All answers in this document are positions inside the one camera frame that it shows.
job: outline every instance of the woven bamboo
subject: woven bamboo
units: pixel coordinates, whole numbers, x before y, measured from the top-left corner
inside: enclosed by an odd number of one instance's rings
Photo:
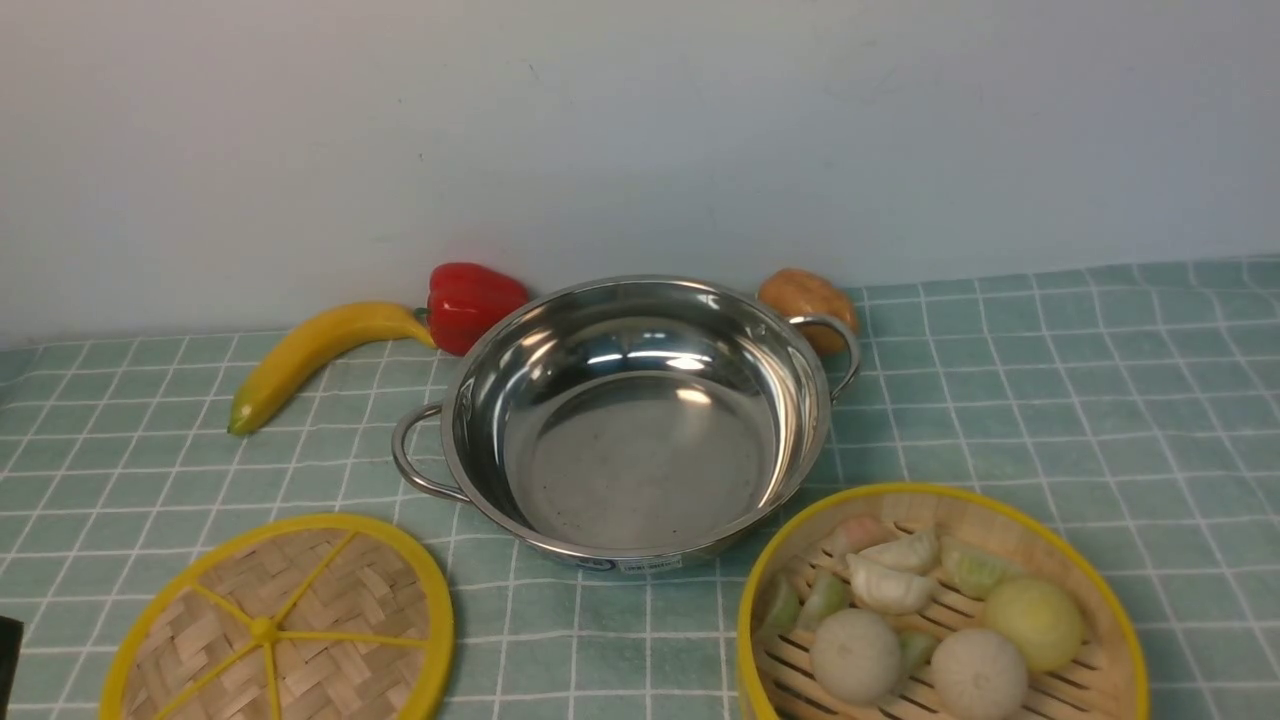
[[[897,536],[933,525],[991,553],[1006,557],[1024,571],[1052,580],[1080,606],[1088,625],[1085,644],[1065,669],[1032,676],[1023,708],[1010,720],[1135,720],[1147,715],[1146,670],[1133,626],[1115,596],[1083,557],[1025,515],[988,498],[919,484],[881,486],[842,493],[797,516],[760,556],[744,598],[750,618],[751,601],[777,573],[791,582],[801,600],[809,596],[817,568],[846,582],[849,568],[824,544],[842,520],[870,515]],[[914,629],[938,639],[979,626],[982,601],[950,587],[942,570],[931,577],[942,582],[933,602],[915,615],[886,618],[896,630]],[[748,719],[794,720],[954,720],[933,691],[932,669],[904,683],[897,696],[873,707],[846,705],[823,691],[809,664],[812,633],[740,638],[740,682]]]
[[[397,717],[429,661],[417,571],[357,530],[255,542],[157,611],[124,675],[124,717]]]

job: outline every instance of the yellow steamer rim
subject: yellow steamer rim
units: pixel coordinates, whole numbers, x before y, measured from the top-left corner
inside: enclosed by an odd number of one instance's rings
[[[421,719],[453,659],[448,584],[404,532],[308,515],[242,534],[147,605],[99,716]]]
[[[751,616],[764,583],[780,571],[799,574],[796,579],[812,583],[813,565],[837,569],[820,544],[840,521],[856,515],[878,516],[899,534],[937,523],[940,532],[1014,560],[1028,573],[1056,582],[1075,597],[1088,625],[1085,646],[1062,674],[1034,675],[1028,701],[1012,717],[1149,719],[1147,666],[1138,635],[1124,606],[1088,560],[1048,528],[1009,505],[969,491],[924,483],[884,483],[836,493],[803,510],[765,546],[748,577],[737,615],[737,687],[744,717],[778,720],[781,708],[783,717],[795,720],[951,719],[928,683],[928,666],[887,705],[851,707],[827,696],[806,670],[805,648],[812,634],[801,637],[805,634],[796,630],[785,638],[754,637]],[[847,570],[840,574],[847,579]],[[910,626],[942,637],[975,626],[980,605],[945,587],[920,614],[888,620],[897,629]]]

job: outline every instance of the tablecloth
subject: tablecloth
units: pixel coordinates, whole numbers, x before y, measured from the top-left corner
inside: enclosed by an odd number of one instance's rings
[[[169,578],[244,530],[333,510],[396,523],[447,569],[460,644],[443,717],[736,717],[756,553],[797,509],[901,478],[1010,502],[1089,557],[1138,626],[1155,717],[1275,715],[1280,256],[850,292],[864,372],[787,510],[718,562],[622,580],[399,480],[392,424],[458,366],[415,342],[343,356],[244,441],[224,432],[229,398],[280,333],[0,354],[0,615],[28,623],[13,717],[93,716]],[[413,455],[445,475],[436,427]]]

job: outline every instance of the white dumpling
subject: white dumpling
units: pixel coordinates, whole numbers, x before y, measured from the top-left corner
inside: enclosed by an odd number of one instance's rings
[[[846,555],[845,560],[859,607],[886,615],[910,615],[923,610],[938,591],[933,578],[890,570],[858,555]]]
[[[873,705],[897,683],[901,647],[883,618],[867,610],[841,610],[818,625],[809,662],[813,679],[831,697]]]
[[[1004,720],[1027,696],[1027,661],[995,630],[954,633],[929,662],[938,700],[956,720]]]
[[[922,575],[938,561],[938,533],[931,525],[914,536],[868,547],[858,555],[891,570]]]

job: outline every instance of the yellow banana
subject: yellow banana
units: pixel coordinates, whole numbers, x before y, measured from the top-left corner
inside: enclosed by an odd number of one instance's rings
[[[339,305],[306,320],[268,352],[232,400],[227,432],[246,436],[270,420],[298,388],[338,355],[379,340],[417,338],[435,347],[413,313],[394,302]]]

